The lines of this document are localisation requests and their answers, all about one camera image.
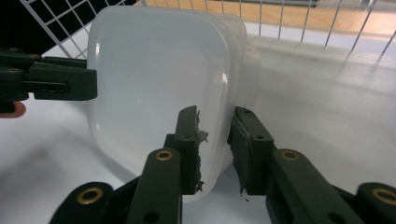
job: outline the white plastic container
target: white plastic container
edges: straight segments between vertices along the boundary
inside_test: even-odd
[[[89,103],[89,123],[99,147],[140,175],[147,155],[175,132],[178,111],[197,105],[199,128],[209,133],[200,145],[205,184],[203,193],[185,199],[206,195],[229,149],[246,39],[234,16],[154,7],[103,10],[88,47],[99,92]]]

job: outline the white wire grid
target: white wire grid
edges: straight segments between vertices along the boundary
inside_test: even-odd
[[[82,6],[83,4],[89,6],[94,16],[96,16],[97,11],[92,6],[92,3],[95,3],[97,0],[78,0],[78,3],[71,4],[71,0],[63,0],[67,4],[67,9],[60,14],[56,14],[48,4],[49,0],[21,0],[23,5],[30,11],[30,13],[35,17],[38,23],[43,27],[43,29],[49,34],[52,40],[57,44],[57,46],[63,51],[64,56],[69,58],[87,58],[87,47],[88,47],[88,35],[91,27],[90,22],[83,22],[81,17],[81,13],[77,13],[77,8]],[[105,7],[111,5],[117,6],[125,6],[125,0],[113,0],[109,3],[109,0],[105,1]],[[136,4],[138,6],[154,6],[154,7],[175,7],[175,8],[184,8],[191,10],[201,10],[206,12],[220,12],[220,13],[230,13],[230,9],[228,6],[233,4],[234,8],[239,9],[236,12],[236,15],[239,16],[247,23],[247,28],[250,27],[250,33],[254,35],[264,35],[271,36],[278,39],[291,39],[294,41],[300,42],[308,42],[315,43],[317,45],[321,45],[323,47],[327,46],[335,46],[335,47],[343,47],[350,49],[351,51],[356,50],[359,43],[361,45],[365,45],[366,51],[370,51],[370,47],[375,48],[376,53],[380,56],[386,54],[391,47],[396,49],[395,44],[395,36],[396,36],[396,27],[390,27],[384,32],[370,32],[365,31],[366,25],[370,22],[370,19],[373,15],[373,12],[382,12],[387,15],[396,15],[396,2],[392,4],[377,2],[379,0],[372,0],[371,2],[353,2],[351,0],[308,0],[308,1],[294,1],[294,0],[248,0],[249,2],[243,2],[242,0],[237,0],[235,2],[226,2],[224,0],[219,1],[208,1],[208,0],[141,0]],[[37,12],[35,8],[32,7],[32,4],[40,2],[45,9],[49,12],[51,18],[47,19],[47,21],[43,20],[40,12]],[[213,5],[215,4],[218,10],[213,10]],[[274,10],[274,6],[277,5],[277,8],[280,10],[278,15],[276,15],[275,19],[269,20],[265,16],[265,10]],[[290,7],[298,6],[299,10],[305,10],[304,14],[300,13],[298,16],[301,17],[300,20],[304,21],[302,23],[294,23],[287,22],[285,18],[287,18],[286,10],[289,10]],[[244,10],[245,7],[255,7],[258,11],[258,16],[256,18],[251,17],[251,11],[246,12]],[[328,11],[330,10],[333,13],[331,23],[329,26],[313,26],[310,25],[310,21],[313,19],[312,11],[316,10],[317,7],[326,8]],[[364,17],[362,20],[361,27],[359,29],[355,29],[354,31],[350,31],[348,29],[339,29],[336,28],[336,24],[339,23],[339,15],[345,10],[349,11],[359,11],[361,13],[361,17]],[[66,28],[66,24],[62,22],[63,17],[73,13],[77,18],[80,28],[76,29],[74,32],[70,32]],[[61,38],[59,35],[56,35],[51,26],[54,24],[59,25],[60,29],[65,33],[66,38]]]

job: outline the wooden floor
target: wooden floor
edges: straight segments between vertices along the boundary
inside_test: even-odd
[[[200,11],[234,14],[245,21],[260,21],[260,4],[204,0],[147,0],[149,6],[176,7]],[[279,24],[282,6],[262,5],[262,22]],[[306,27],[308,29],[329,31],[336,7],[311,7]],[[282,25],[304,27],[307,7],[284,6]],[[367,16],[365,10],[340,9],[333,31],[336,33],[357,33]],[[363,30],[366,34],[389,38],[396,30],[396,11],[373,11]]]

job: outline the metal wire shelf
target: metal wire shelf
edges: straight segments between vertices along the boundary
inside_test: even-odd
[[[91,21],[108,6],[173,7],[234,14],[251,35],[396,55],[396,2],[371,0],[21,0],[65,57],[87,58]]]

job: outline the brass screw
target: brass screw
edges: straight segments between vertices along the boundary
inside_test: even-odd
[[[381,202],[396,205],[396,193],[388,189],[373,189],[372,193]]]
[[[77,202],[80,204],[95,203],[103,196],[103,190],[97,187],[84,189],[77,197]]]
[[[297,161],[300,159],[300,157],[293,151],[283,151],[281,155],[283,159],[288,161]]]
[[[167,161],[170,160],[172,157],[173,157],[173,153],[169,150],[161,151],[157,153],[157,155],[155,155],[155,158],[157,158],[157,160],[159,161]]]

